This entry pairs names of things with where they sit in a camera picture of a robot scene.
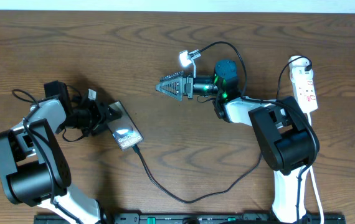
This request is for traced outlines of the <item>white power strip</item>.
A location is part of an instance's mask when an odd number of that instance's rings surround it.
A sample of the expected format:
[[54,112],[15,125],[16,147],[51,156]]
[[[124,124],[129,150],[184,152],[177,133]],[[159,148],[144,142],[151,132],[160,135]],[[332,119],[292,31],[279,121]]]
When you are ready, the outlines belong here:
[[318,109],[313,77],[313,69],[309,72],[306,72],[303,67],[294,67],[290,70],[294,97],[304,113],[311,113]]

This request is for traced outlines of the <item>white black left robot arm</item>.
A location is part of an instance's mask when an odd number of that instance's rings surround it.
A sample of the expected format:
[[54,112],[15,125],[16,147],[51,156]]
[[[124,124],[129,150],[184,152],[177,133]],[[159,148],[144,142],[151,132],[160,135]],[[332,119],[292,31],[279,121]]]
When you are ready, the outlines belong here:
[[82,137],[95,136],[121,113],[97,100],[97,93],[71,97],[69,86],[44,84],[41,100],[28,95],[30,112],[14,127],[0,132],[0,180],[13,204],[48,209],[68,223],[114,223],[100,202],[72,183],[67,160],[56,140],[66,129],[79,129]]

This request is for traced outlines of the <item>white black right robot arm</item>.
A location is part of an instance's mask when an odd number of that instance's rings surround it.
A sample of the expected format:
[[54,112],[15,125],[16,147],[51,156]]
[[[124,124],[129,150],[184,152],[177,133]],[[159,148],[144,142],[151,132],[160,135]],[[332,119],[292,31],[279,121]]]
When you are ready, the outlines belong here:
[[273,170],[275,198],[272,212],[283,223],[299,223],[306,215],[304,179],[320,144],[294,97],[256,100],[238,88],[237,65],[224,59],[214,74],[197,77],[177,72],[160,79],[155,89],[179,101],[184,96],[212,96],[218,118],[253,128],[261,155]]

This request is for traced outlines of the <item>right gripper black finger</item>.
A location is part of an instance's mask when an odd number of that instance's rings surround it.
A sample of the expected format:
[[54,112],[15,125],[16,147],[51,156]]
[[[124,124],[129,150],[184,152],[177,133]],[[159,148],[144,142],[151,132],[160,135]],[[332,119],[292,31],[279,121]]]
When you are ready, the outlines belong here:
[[161,82],[165,82],[166,80],[170,80],[170,79],[174,79],[174,78],[178,78],[178,77],[182,77],[184,75],[184,71],[180,71],[180,72],[176,72],[176,73],[172,73],[170,75],[166,75],[165,77],[162,77],[160,79]]
[[183,77],[169,78],[160,81],[156,85],[156,91],[164,93],[175,100],[182,101]]

